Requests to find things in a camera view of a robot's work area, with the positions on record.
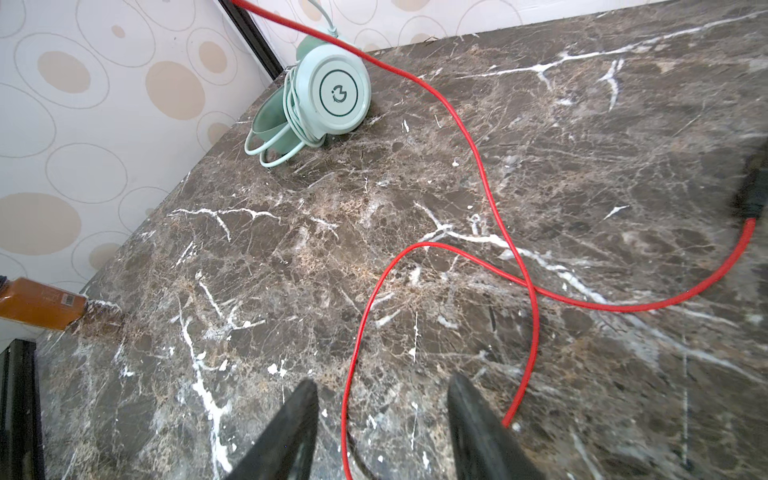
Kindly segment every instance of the logo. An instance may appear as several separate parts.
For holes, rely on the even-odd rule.
[[[341,100],[336,98],[336,90],[339,91],[339,96],[341,97]],[[344,91],[344,88],[341,85],[337,85],[333,87],[333,90],[331,90],[331,93],[333,94],[333,101],[336,103],[342,103],[346,100],[346,92]]]

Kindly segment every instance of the black frame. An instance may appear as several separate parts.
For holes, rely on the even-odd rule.
[[[0,478],[45,480],[35,343],[0,353]]]
[[[266,39],[261,35],[259,28],[253,23],[250,13],[230,2],[230,0],[219,0],[219,3],[224,8],[224,11],[227,12],[227,15],[230,16],[237,30],[240,31],[240,34],[259,61],[261,61],[270,77],[274,80],[283,73],[283,66],[277,60],[275,52],[266,43]]]

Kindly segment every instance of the round logo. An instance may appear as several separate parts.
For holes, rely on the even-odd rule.
[[[320,81],[320,103],[334,117],[344,117],[354,110],[357,96],[357,83],[344,70],[331,70]]]

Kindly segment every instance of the wallpaper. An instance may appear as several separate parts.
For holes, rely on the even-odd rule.
[[[251,0],[262,8],[326,30],[307,0]],[[574,17],[662,0],[319,0],[339,34],[365,51]],[[283,65],[296,63],[303,33],[254,16]]]
[[[0,275],[79,291],[264,91],[222,12],[0,1]]]

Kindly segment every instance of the black pointed object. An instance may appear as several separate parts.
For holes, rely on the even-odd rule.
[[[458,480],[544,480],[472,382],[454,373],[448,416]]]
[[[307,480],[317,437],[317,386],[305,379],[227,480]]]

